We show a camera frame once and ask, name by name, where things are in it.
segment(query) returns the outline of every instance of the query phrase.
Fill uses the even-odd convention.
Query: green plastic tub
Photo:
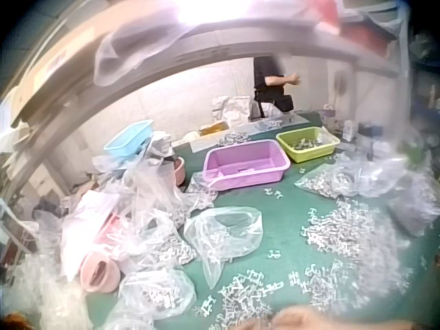
[[[318,137],[319,133],[322,134],[322,146],[316,146],[307,150],[294,150],[293,146],[299,143],[301,139],[314,140]],[[320,127],[309,127],[306,129],[296,129],[295,131],[279,133],[276,136],[276,139],[286,154],[297,163],[330,155],[340,143],[340,140],[336,136]]]

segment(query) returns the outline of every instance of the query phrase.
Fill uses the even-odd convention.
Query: green mat
[[[311,119],[312,124],[318,124],[317,117]],[[280,131],[272,131],[252,136],[253,140],[266,138],[274,139]],[[177,149],[179,156],[186,160],[188,178],[191,173],[201,171],[205,155],[208,151],[192,154],[188,145]],[[303,164],[292,164],[282,181],[276,184],[255,186],[222,192],[215,201],[216,207],[223,206],[250,206],[263,213],[264,235],[261,246],[255,252],[242,258],[236,258],[232,263],[226,263],[217,286],[210,290],[204,278],[201,261],[196,260],[185,266],[185,272],[195,284],[197,302],[188,311],[180,316],[155,322],[157,329],[207,329],[215,324],[215,317],[221,313],[221,295],[218,291],[228,285],[237,274],[245,274],[246,270],[255,270],[265,275],[263,282],[272,284],[283,281],[284,288],[276,291],[263,300],[274,311],[291,305],[307,304],[308,295],[303,295],[298,287],[290,287],[288,274],[292,271],[300,273],[304,279],[304,270],[312,263],[318,267],[330,266],[335,258],[332,254],[318,252],[316,247],[307,245],[306,239],[300,236],[302,226],[308,225],[310,208],[318,209],[318,215],[325,215],[336,208],[333,200],[305,192],[294,183],[302,176],[299,168],[305,168],[306,173],[319,166],[325,159],[315,159]],[[270,187],[279,190],[283,198],[267,196],[264,188]],[[370,200],[369,204],[380,205],[381,200]],[[429,230],[424,237],[412,239],[410,247],[402,256],[402,264],[414,269],[411,288],[402,296],[393,291],[385,298],[374,299],[368,307],[354,310],[347,318],[362,322],[379,322],[393,318],[403,318],[431,325],[440,324],[440,276],[439,269],[431,262],[439,247],[438,236],[440,225]],[[280,250],[280,259],[267,257],[270,250]],[[421,267],[421,256],[428,261],[428,270]],[[200,307],[202,302],[211,295],[217,299],[213,312],[207,317],[196,316],[193,307]],[[92,322],[98,327],[102,325],[116,303],[116,294],[91,294],[87,297],[89,315]]]

